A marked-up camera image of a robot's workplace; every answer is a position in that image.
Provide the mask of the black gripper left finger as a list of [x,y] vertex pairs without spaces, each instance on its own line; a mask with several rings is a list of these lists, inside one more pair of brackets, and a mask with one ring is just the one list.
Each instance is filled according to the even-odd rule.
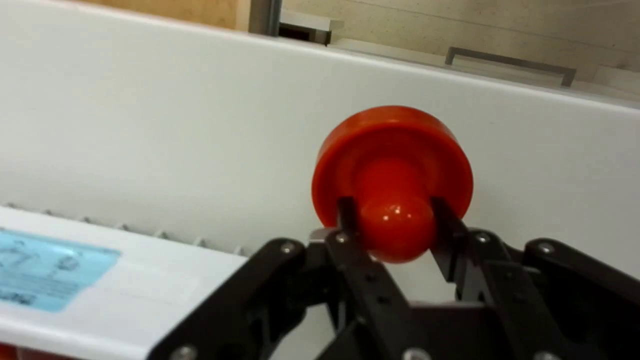
[[356,202],[338,200],[322,242],[274,238],[189,311],[146,360],[267,360],[323,304],[333,339],[317,360],[406,360],[424,332],[388,271],[359,244]]

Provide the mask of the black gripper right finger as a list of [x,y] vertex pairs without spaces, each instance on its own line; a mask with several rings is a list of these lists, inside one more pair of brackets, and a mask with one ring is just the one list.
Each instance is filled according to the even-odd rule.
[[441,200],[431,256],[459,303],[493,315],[515,360],[640,360],[640,281],[554,238],[522,251]]

